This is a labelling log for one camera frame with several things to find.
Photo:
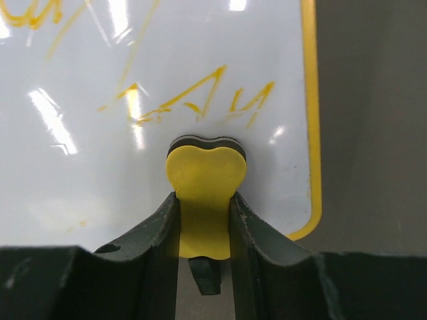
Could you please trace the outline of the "yellow bone shaped eraser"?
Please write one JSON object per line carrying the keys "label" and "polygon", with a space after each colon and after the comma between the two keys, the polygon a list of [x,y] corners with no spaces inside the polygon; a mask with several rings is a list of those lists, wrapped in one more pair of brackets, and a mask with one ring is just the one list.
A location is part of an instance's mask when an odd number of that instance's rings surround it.
{"label": "yellow bone shaped eraser", "polygon": [[169,146],[165,171],[179,200],[183,258],[230,257],[230,201],[247,172],[246,153],[231,137],[182,135]]}

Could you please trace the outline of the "yellow framed whiteboard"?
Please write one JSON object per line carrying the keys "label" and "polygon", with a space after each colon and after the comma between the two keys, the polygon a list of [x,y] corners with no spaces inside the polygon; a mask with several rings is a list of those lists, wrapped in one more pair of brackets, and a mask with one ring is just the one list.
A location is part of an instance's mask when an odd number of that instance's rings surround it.
{"label": "yellow framed whiteboard", "polygon": [[172,188],[170,143],[232,137],[293,240],[322,215],[315,1],[2,1],[1,244],[94,250]]}

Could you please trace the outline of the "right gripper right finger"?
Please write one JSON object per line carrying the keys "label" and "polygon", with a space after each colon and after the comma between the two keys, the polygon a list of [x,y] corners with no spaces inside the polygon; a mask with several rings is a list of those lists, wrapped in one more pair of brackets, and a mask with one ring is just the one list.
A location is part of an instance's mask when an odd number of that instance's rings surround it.
{"label": "right gripper right finger", "polygon": [[426,258],[312,253],[230,203],[237,319],[425,319]]}

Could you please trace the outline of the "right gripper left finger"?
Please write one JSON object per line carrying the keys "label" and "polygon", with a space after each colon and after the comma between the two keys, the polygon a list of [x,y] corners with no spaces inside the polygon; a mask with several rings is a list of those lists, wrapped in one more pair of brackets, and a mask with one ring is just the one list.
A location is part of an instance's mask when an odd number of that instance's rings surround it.
{"label": "right gripper left finger", "polygon": [[94,252],[2,247],[2,319],[173,319],[179,200]]}

